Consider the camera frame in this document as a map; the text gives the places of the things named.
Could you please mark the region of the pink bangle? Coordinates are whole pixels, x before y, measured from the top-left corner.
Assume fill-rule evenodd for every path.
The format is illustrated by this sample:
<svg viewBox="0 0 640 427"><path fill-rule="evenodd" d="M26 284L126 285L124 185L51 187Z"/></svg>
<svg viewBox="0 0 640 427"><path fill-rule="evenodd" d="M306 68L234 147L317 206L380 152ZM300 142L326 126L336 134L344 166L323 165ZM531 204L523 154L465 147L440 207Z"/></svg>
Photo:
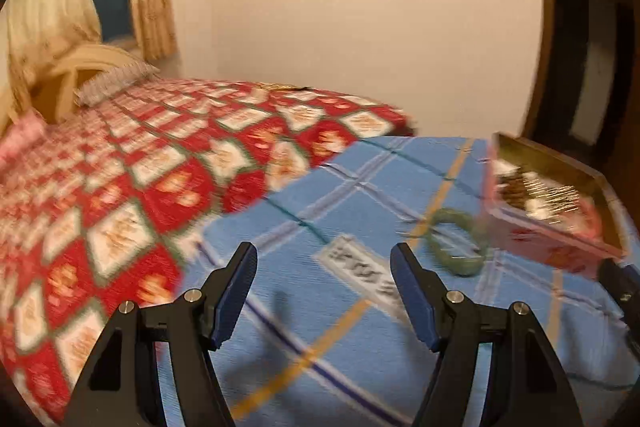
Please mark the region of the pink bangle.
<svg viewBox="0 0 640 427"><path fill-rule="evenodd" d="M590 241L600 241L602 239L602 220L592 199L581 197L578 200L578 207L582 217L579 219L576 234Z"/></svg>

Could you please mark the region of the cream wooden headboard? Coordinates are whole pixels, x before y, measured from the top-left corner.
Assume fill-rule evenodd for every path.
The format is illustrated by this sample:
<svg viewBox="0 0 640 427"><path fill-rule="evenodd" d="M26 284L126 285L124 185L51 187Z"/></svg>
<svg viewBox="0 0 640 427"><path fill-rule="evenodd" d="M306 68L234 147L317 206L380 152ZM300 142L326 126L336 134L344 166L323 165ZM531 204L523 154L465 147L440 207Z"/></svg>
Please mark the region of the cream wooden headboard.
<svg viewBox="0 0 640 427"><path fill-rule="evenodd" d="M75 92L101 72L142 63L128 51L102 43L76 46L38 72L29 88L32 105L47 124L61 124L75 112Z"/></svg>

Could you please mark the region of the dark wooden door frame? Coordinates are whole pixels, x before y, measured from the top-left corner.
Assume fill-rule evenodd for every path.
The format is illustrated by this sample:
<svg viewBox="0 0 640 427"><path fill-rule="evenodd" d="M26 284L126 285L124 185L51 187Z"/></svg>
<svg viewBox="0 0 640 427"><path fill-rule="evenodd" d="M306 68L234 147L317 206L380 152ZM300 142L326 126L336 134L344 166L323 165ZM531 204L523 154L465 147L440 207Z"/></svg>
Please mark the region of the dark wooden door frame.
<svg viewBox="0 0 640 427"><path fill-rule="evenodd" d="M623 124L634 54L634 0L542 0L522 135L602 168Z"/></svg>

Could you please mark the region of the green jade bangle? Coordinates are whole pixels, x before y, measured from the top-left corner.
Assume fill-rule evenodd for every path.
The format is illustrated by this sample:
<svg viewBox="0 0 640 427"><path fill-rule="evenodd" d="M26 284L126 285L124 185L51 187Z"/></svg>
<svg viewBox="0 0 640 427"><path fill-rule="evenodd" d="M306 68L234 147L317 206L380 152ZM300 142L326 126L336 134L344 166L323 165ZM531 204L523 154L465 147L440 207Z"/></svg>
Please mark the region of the green jade bangle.
<svg viewBox="0 0 640 427"><path fill-rule="evenodd" d="M447 251L436 237L437 225L455 225L462 230L471 239L472 254L455 255ZM436 210L423 237L426 249L435 260L456 277L475 277L490 257L486 228L471 213L459 209L446 207Z"/></svg>

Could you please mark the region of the beads on far bed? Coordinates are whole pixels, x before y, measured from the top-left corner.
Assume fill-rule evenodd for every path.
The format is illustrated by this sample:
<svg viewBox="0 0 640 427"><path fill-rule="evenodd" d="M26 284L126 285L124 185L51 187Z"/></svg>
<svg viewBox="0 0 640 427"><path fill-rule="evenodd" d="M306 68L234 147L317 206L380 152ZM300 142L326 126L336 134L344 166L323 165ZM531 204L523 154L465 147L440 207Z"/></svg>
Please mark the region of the beads on far bed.
<svg viewBox="0 0 640 427"><path fill-rule="evenodd" d="M258 82L256 86L266 91L305 91L308 87L292 86L292 84L274 83L274 82Z"/></svg>

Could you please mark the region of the yellow curtain left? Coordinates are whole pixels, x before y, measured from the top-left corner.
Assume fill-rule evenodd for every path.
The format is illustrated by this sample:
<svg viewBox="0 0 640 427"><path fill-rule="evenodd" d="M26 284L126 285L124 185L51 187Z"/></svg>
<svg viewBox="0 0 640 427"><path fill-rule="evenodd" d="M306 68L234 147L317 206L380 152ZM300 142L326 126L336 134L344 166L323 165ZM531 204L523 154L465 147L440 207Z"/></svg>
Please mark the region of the yellow curtain left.
<svg viewBox="0 0 640 427"><path fill-rule="evenodd" d="M8 67L13 107L32 107L29 89L55 60L85 42L102 40L93 0L9 0Z"/></svg>

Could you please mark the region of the checked pillow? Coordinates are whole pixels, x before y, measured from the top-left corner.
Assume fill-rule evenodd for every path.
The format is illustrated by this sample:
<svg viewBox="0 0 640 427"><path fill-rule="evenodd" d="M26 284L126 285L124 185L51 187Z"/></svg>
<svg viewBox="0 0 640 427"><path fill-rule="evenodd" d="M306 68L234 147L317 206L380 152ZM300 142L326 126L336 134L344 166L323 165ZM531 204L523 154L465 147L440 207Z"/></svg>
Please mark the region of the checked pillow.
<svg viewBox="0 0 640 427"><path fill-rule="evenodd" d="M93 107L141 80L155 77L160 71L145 62L134 62L100 72L84 82L75 92L79 107Z"/></svg>

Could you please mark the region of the blue plaid folded blanket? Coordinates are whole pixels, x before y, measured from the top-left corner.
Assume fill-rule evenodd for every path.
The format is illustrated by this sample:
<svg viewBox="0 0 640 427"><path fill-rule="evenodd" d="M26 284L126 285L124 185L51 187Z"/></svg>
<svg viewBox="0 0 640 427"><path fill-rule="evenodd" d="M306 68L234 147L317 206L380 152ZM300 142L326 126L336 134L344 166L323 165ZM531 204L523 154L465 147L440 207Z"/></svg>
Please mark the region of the blue plaid folded blanket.
<svg viewBox="0 0 640 427"><path fill-rule="evenodd" d="M413 332L388 256L423 234L427 211L480 214L486 156L484 140L364 140L196 236L182 291L200 287L239 243L258 250L232 337L212 353L235 426L410 426L437 355ZM599 285L505 251L489 251L474 277L454 277L422 241L411 247L476 303L529 304L587 426L622 403L639 364Z"/></svg>

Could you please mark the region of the red patchwork bed cover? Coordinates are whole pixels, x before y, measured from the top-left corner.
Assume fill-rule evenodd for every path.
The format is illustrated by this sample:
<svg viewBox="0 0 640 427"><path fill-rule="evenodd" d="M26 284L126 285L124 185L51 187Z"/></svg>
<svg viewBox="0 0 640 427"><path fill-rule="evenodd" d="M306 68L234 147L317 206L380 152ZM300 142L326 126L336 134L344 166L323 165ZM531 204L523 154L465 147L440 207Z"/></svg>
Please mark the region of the red patchwork bed cover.
<svg viewBox="0 0 640 427"><path fill-rule="evenodd" d="M174 299L208 222L412 132L372 98L221 80L153 78L78 110L2 172L2 367L60 423L108 317Z"/></svg>

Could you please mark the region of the pink pillow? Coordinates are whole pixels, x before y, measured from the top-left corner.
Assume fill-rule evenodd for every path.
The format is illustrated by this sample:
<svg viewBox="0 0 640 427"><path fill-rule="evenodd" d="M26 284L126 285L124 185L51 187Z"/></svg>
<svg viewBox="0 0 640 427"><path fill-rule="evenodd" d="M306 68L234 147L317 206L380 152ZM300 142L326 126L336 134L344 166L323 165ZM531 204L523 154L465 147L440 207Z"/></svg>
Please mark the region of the pink pillow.
<svg viewBox="0 0 640 427"><path fill-rule="evenodd" d="M40 141L46 129L46 121L35 109L18 117L1 139L1 169L11 165L24 150Z"/></svg>

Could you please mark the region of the pink metal tin box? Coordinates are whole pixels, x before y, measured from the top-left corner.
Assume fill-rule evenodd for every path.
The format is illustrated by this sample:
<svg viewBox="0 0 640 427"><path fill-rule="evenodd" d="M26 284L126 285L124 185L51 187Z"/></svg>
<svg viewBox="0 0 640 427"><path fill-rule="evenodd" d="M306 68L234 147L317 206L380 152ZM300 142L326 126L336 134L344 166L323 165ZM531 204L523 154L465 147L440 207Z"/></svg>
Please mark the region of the pink metal tin box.
<svg viewBox="0 0 640 427"><path fill-rule="evenodd" d="M487 153L482 216L492 245L591 280L597 277L602 260L631 258L631 235L623 228L624 210L603 174L549 147L504 133L494 134ZM576 230L529 217L525 210L508 204L499 191L500 160L555 184L570 185L580 197L591 198L602 220L602 239L584 239Z"/></svg>

